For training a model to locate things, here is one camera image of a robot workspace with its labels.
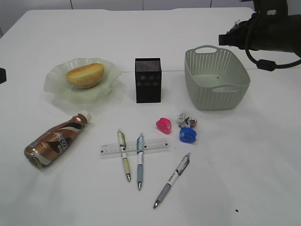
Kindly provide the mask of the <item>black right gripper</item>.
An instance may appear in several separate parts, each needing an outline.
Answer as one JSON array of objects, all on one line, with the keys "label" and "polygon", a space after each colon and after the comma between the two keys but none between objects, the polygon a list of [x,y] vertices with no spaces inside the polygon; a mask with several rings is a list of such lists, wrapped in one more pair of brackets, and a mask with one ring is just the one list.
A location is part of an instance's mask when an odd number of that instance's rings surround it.
[{"label": "black right gripper", "polygon": [[[237,29],[230,29],[226,34],[220,34],[218,37],[219,45],[245,49],[247,33],[254,21],[255,17],[252,17],[248,21],[239,22]],[[279,51],[280,44],[277,41],[279,22],[280,17],[272,15],[259,19],[251,30],[249,49]]]}]

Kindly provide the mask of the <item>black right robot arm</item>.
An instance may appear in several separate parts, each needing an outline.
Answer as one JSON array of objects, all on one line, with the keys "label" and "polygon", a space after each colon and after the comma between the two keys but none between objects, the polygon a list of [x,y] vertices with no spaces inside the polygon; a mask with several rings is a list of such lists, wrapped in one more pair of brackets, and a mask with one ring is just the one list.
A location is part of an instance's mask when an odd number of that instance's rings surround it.
[{"label": "black right robot arm", "polygon": [[286,0],[254,0],[255,12],[247,21],[236,23],[226,34],[219,35],[220,46],[291,52],[301,56],[301,16],[288,15]]}]

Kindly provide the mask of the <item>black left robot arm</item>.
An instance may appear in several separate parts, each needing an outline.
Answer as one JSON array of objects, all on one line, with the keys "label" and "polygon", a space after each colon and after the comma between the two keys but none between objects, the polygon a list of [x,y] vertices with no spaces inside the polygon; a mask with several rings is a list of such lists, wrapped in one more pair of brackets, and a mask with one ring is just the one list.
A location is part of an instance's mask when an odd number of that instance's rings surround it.
[{"label": "black left robot arm", "polygon": [[0,68],[0,84],[7,81],[6,70],[4,68]]}]

